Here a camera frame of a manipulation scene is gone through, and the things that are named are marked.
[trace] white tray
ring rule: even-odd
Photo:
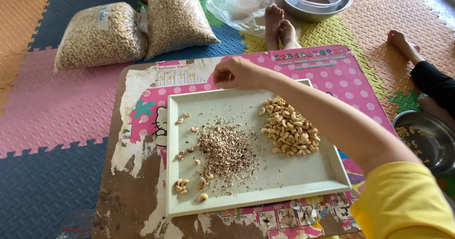
[[[308,79],[298,81],[311,86]],[[266,133],[259,132],[267,122],[268,116],[259,116],[258,112],[263,107],[263,101],[275,96],[269,91],[240,90],[202,91],[169,96],[166,186],[168,217],[332,194],[352,189],[337,149],[323,135],[320,137],[319,151],[314,154],[294,155],[287,158],[283,153],[272,153],[273,139],[267,139]],[[183,123],[177,125],[176,121],[183,117],[184,113],[189,113],[191,117],[185,118]],[[203,172],[205,159],[198,150],[186,153],[183,160],[178,160],[177,155],[179,151],[186,152],[188,147],[196,145],[197,134],[191,131],[191,127],[198,124],[207,125],[207,122],[214,124],[216,116],[223,118],[234,116],[234,124],[242,124],[240,129],[254,126],[252,129],[260,136],[252,144],[261,146],[260,149],[265,151],[256,153],[259,159],[256,163],[260,163],[254,175],[257,178],[250,178],[246,185],[235,184],[229,188],[227,191],[233,191],[235,194],[232,196],[221,189],[221,185],[225,183],[217,184],[213,180],[210,184],[212,187],[205,188],[208,189],[205,193],[209,198],[200,203],[197,197],[202,192],[196,189],[200,178],[196,170]],[[201,165],[195,165],[193,156],[201,160]],[[179,178],[190,180],[186,186],[187,194],[179,194],[174,189],[174,184]]]

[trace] puzzle mat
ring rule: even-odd
[[[134,8],[140,5],[136,0],[0,0],[3,7],[0,13],[2,158],[11,159],[8,162],[21,162],[21,157],[13,156],[25,155],[33,159],[49,158],[46,160],[49,163],[58,163],[61,162],[60,159],[53,159],[53,154],[44,155],[43,151],[59,153],[71,147],[82,148],[93,139],[93,143],[96,143],[94,145],[102,144],[102,138],[107,136],[109,130],[114,85],[117,84],[122,68],[129,64],[64,74],[53,74],[50,70],[55,48],[71,17],[81,9],[119,1],[127,2]],[[221,44],[171,52],[154,61],[265,50],[263,39],[239,33],[206,14],[215,34],[223,41]],[[416,101],[418,92],[408,77],[409,64],[394,48],[384,43],[389,29],[399,29],[408,34],[413,42],[420,45],[425,58],[454,76],[453,32],[444,27],[444,23],[437,19],[422,0],[355,0],[341,15],[317,25],[304,24],[300,43],[303,47],[341,44],[352,50],[382,108],[388,118],[392,119],[397,113],[419,107]],[[71,157],[63,155],[61,158],[69,160]],[[8,194],[0,195],[3,203],[7,202],[5,200],[16,203],[2,206],[6,214],[11,217],[9,211],[21,208],[17,199],[26,199],[31,206],[47,205],[49,208],[46,212],[35,210],[24,217],[18,216],[17,219],[31,219],[28,224],[34,224],[24,231],[40,230],[47,226],[48,222],[44,221],[46,215],[52,214],[57,220],[61,218],[64,213],[62,209],[50,211],[53,201],[46,198],[36,200],[36,196],[47,194],[47,188],[23,190],[27,181],[39,178],[39,175],[15,176],[9,172],[12,166],[7,165],[5,160],[0,160],[4,164],[1,169],[2,180],[17,185]],[[23,163],[21,168],[33,169],[32,163],[35,162]],[[72,169],[83,164],[83,160],[73,158],[66,164],[66,169],[71,173]],[[92,168],[86,172],[91,172],[92,177],[98,179],[102,169]],[[455,179],[441,180],[440,185],[449,195],[455,195]],[[71,186],[71,190],[83,188],[85,185],[77,181]],[[82,197],[75,201],[85,201]],[[21,231],[12,226],[10,228],[5,230],[6,238],[17,238],[12,236],[13,233]],[[43,232],[42,237],[51,238],[53,234],[49,231]]]

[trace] yellow shirt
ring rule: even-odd
[[[452,209],[421,164],[377,167],[350,210],[367,239],[455,238]]]

